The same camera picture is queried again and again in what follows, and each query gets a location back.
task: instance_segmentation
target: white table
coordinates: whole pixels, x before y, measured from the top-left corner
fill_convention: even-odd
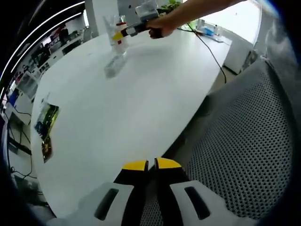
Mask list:
[[[108,37],[92,39],[65,55],[42,77],[31,123],[33,163],[57,217],[112,182],[123,164],[161,156],[176,140],[209,92],[220,69],[190,32],[151,40],[129,38],[127,62],[114,78],[104,66],[113,57]],[[220,65],[230,46],[203,38]],[[50,133],[53,156],[45,164],[33,129],[42,98],[60,107]]]

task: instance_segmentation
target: white wall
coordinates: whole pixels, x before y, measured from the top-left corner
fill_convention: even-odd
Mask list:
[[[227,30],[223,30],[222,35],[232,41],[224,65],[234,71],[236,74],[239,74],[246,57],[253,49],[253,44],[244,40],[237,34]]]
[[[160,6],[168,3],[168,0],[157,0]],[[105,25],[103,22],[103,16],[118,15],[118,0],[86,0],[86,10],[89,20],[89,24],[92,27],[92,31],[96,31],[95,25],[97,26],[97,32],[99,35],[106,33]]]
[[[75,18],[74,20],[68,21],[66,23],[66,28],[68,29],[68,33],[71,34],[74,31],[78,31],[85,27],[85,21],[83,14],[79,17]]]
[[[261,54],[264,54],[266,51],[266,37],[267,33],[270,30],[270,28],[273,25],[275,17],[272,16],[271,13],[266,12],[265,10],[262,10],[261,13],[261,25],[257,37],[257,43],[255,45],[255,49],[258,50]]]
[[[113,16],[119,14],[117,0],[92,0],[92,3],[98,33],[99,35],[105,34],[106,29],[103,22],[103,16]]]

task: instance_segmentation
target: black cable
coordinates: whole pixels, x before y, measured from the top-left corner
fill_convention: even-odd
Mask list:
[[[25,138],[28,140],[28,143],[30,144],[30,140],[29,140],[28,136],[24,133],[23,130],[22,130],[22,133],[24,134]]]
[[[31,173],[32,173],[32,156],[30,156],[30,172],[28,174],[24,175],[24,177],[21,179],[21,181],[23,181],[26,177],[29,177]]]
[[[178,30],[180,30],[180,31],[184,31],[184,32],[194,32],[194,31],[190,31],[190,30],[185,30],[185,29],[182,29],[182,28],[177,28]]]
[[[13,139],[16,140],[16,139],[15,139],[15,136],[14,136],[14,134],[13,134],[13,130],[12,130],[11,127],[10,127],[9,122],[8,122],[8,129],[10,130]],[[29,140],[29,138],[27,137],[27,135],[24,133],[23,129],[22,129],[21,133],[23,133],[23,134],[25,135],[26,139],[28,140],[28,142],[29,142],[29,144],[30,144],[30,140]],[[10,167],[8,147],[7,147],[7,156],[8,156],[8,168],[9,168],[11,174],[13,174],[13,173],[18,173],[18,174],[22,175],[22,176],[23,176],[22,180],[24,180],[26,177],[30,177],[30,178],[33,178],[33,179],[37,179],[37,177],[30,176],[30,174],[32,173],[32,156],[30,156],[30,163],[31,163],[31,166],[30,166],[30,172],[29,172],[28,174],[23,174],[23,173],[21,173],[21,172],[15,170],[15,168],[14,168],[13,166]]]
[[[12,174],[13,174],[13,173],[18,173],[18,174],[20,174],[20,175],[23,176],[23,177],[26,176],[25,174],[23,174],[23,173],[21,173],[21,172],[15,170],[15,168],[14,168],[13,166],[10,168],[10,172],[11,172]],[[30,177],[30,178],[33,178],[33,179],[37,179],[37,177],[33,177],[33,176],[30,176],[30,175],[27,175],[27,177]]]
[[[32,116],[31,114],[29,114],[29,113],[26,113],[26,112],[20,112],[20,111],[18,111],[17,109],[16,109],[16,107],[15,106],[13,106],[13,108],[16,110],[16,112],[18,112],[19,114],[27,114],[27,115],[29,115],[30,117]]]
[[[222,70],[222,67],[220,66],[220,64],[217,62],[217,60],[216,60],[216,58],[215,58],[213,52],[211,51],[210,47],[209,47],[209,46],[208,46],[208,45],[207,45],[207,44],[199,37],[198,33],[196,33],[196,31],[193,30],[192,27],[191,27],[189,24],[187,24],[187,25],[188,25],[188,27],[191,29],[191,31],[195,33],[195,35],[198,37],[198,39],[200,39],[200,40],[202,41],[202,43],[209,49],[211,55],[212,55],[213,58],[215,59],[217,65],[220,67],[220,70],[222,71],[222,73],[223,73],[223,75],[224,75],[224,78],[225,78],[225,84],[226,84],[226,83],[227,83],[227,77],[226,77],[226,74],[225,74],[225,72]]]
[[[22,132],[20,132],[20,142],[19,142],[19,144],[21,144],[21,142],[22,142]]]

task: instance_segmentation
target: person's arm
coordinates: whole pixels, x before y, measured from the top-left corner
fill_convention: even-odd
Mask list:
[[[243,0],[188,0],[166,16],[149,21],[147,26],[161,28],[162,35],[165,37],[183,24],[221,11],[241,1]]]

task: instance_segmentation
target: floor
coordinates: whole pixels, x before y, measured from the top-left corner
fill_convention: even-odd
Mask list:
[[[224,73],[226,75],[227,82],[231,82],[233,79],[235,79],[236,75],[232,71],[230,71],[228,68],[223,66],[222,70],[224,71]],[[213,86],[211,87],[211,91],[215,91],[215,90],[219,89],[220,87],[223,86],[223,84],[225,84],[225,79],[224,79],[224,75],[223,75],[222,71],[220,71],[220,73],[217,76],[217,79],[215,80]]]
[[[222,70],[226,75],[227,83],[233,81],[237,76],[225,67],[222,67]],[[211,87],[210,92],[220,89],[224,84],[224,75],[220,71],[217,79]],[[171,153],[171,155],[167,153],[167,158],[172,158],[182,166],[185,166],[190,160],[194,145],[205,131],[205,124],[209,117],[210,116],[200,108],[195,116],[191,119],[183,133],[178,137],[177,141],[175,141],[167,151]]]

